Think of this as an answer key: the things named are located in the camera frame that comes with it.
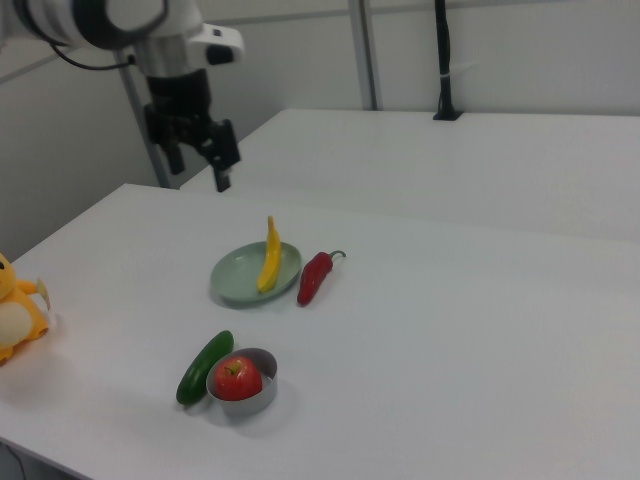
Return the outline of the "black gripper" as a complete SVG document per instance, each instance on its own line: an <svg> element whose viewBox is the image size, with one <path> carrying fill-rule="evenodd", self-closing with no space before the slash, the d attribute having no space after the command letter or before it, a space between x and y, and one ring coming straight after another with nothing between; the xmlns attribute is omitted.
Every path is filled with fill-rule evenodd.
<svg viewBox="0 0 640 480"><path fill-rule="evenodd" d="M185 170L180 142L199 145L213 170L216 190L231 187L230 172L240 160L230 120L212 122L211 94L204 69L177 77L147 77L151 102L144 107L147 136L164 152L172 175Z"/></svg>

